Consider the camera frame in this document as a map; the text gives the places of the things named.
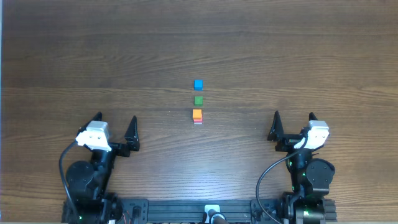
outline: cube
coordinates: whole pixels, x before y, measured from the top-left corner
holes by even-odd
[[[203,106],[203,96],[195,96],[195,106]]]
[[[201,109],[193,109],[192,118],[194,120],[201,119]]]
[[[203,90],[203,80],[195,80],[193,82],[193,89],[195,90]]]

